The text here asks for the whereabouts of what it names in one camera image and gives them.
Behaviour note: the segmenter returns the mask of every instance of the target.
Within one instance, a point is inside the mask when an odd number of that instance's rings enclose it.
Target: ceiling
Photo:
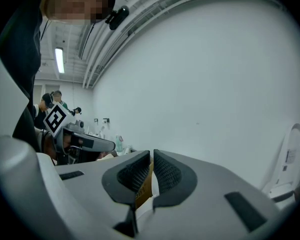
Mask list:
[[[120,9],[129,0],[116,0],[115,10]],[[43,33],[47,19],[44,18],[40,27]],[[95,29],[101,26],[100,22],[94,26]],[[47,28],[41,40],[41,67],[36,74],[36,79],[41,80],[59,80],[75,83],[83,83],[87,70],[86,59],[80,59],[79,50],[82,42],[85,40],[85,33],[91,26],[69,25],[62,22],[48,21]],[[55,61],[55,48],[63,48],[64,74],[58,72]]]
[[[69,81],[93,88],[119,51],[139,31],[191,1],[194,0],[116,0],[114,9],[126,5],[130,15],[114,31],[104,21],[95,25],[67,25],[43,20],[41,33],[46,23],[47,27],[41,41],[41,67],[36,79]],[[264,1],[285,10],[278,0]],[[63,48],[64,74],[58,72],[56,47]]]

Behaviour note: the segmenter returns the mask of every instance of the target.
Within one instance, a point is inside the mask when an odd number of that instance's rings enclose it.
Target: white wall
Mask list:
[[[77,107],[82,109],[81,120],[84,121],[85,129],[89,126],[89,131],[95,131],[94,123],[94,107],[93,107],[93,91],[91,89],[83,89],[82,84],[64,82],[64,81],[48,81],[35,80],[35,85],[43,85],[42,94],[45,93],[45,85],[60,85],[62,100],[67,104],[69,110]]]
[[[216,163],[256,187],[300,123],[300,32],[259,0],[187,5],[127,45],[93,90],[107,136]]]

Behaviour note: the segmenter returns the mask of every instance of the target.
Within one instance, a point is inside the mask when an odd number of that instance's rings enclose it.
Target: black panel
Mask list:
[[[279,195],[279,196],[276,196],[274,198],[272,198],[272,200],[275,202],[275,203],[279,203],[279,202],[282,202],[290,197],[292,197],[294,195],[294,192],[293,191],[290,191],[288,193],[285,193],[285,194],[282,194],[282,195]]]
[[[69,173],[64,173],[64,174],[60,174],[60,178],[61,180],[65,181],[65,180],[69,180],[75,177],[79,177],[81,175],[85,175],[82,171],[77,170],[77,171],[73,171],[73,172],[69,172]]]
[[[91,151],[84,151],[80,150],[80,155],[78,158],[78,164],[95,162],[99,157],[100,152],[91,152]]]
[[[224,197],[250,232],[267,221],[239,192],[231,192]]]
[[[155,149],[153,171],[158,180],[160,195],[153,200],[153,208],[177,206],[195,190],[198,179],[187,165]]]
[[[110,168],[102,176],[103,188],[112,200],[130,206],[125,221],[114,227],[129,237],[134,237],[138,232],[135,214],[136,193],[149,173],[150,162],[150,151],[146,150]]]
[[[57,166],[64,166],[69,164],[69,155],[63,153],[56,153]]]
[[[137,193],[149,173],[149,164],[150,161],[147,155],[128,164],[117,174],[118,181],[131,191]]]
[[[93,139],[83,138],[82,141],[83,141],[83,144],[82,144],[83,147],[87,147],[89,149],[92,149],[94,147]]]

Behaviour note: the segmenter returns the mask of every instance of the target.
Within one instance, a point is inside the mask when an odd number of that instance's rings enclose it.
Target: fluorescent light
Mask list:
[[[59,73],[64,74],[64,50],[62,48],[55,48],[55,58]]]

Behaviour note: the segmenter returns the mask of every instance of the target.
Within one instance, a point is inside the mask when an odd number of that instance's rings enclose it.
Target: person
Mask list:
[[[69,110],[69,112],[70,112],[70,114],[73,115],[74,117],[76,116],[76,112],[75,112],[74,109],[73,109],[73,110]]]
[[[81,120],[81,108],[80,107],[77,107],[75,110],[74,110],[74,112],[75,112],[75,115],[74,115],[74,117],[79,121],[79,120]]]
[[[66,110],[68,110],[68,105],[64,101],[61,100],[62,93],[59,90],[55,90],[51,92],[51,95],[53,96],[53,99],[55,102],[59,102]]]
[[[118,153],[114,150],[114,151],[111,151],[111,152],[101,152],[99,154],[99,156],[97,157],[97,160],[105,158],[109,154],[111,154],[114,158],[118,157]]]
[[[42,99],[39,104],[33,105],[33,120],[34,127],[39,130],[45,129],[44,120],[47,116],[46,111],[53,103],[53,97],[50,93],[46,93],[42,96]]]
[[[35,75],[41,66],[40,25],[43,17],[66,23],[97,23],[109,16],[116,0],[23,0],[0,35],[1,61],[29,103],[23,111],[13,137],[30,144],[40,152],[38,134],[33,121],[33,90]],[[48,134],[44,143],[52,143]],[[69,138],[64,145],[70,146]],[[42,150],[53,153],[53,148]]]

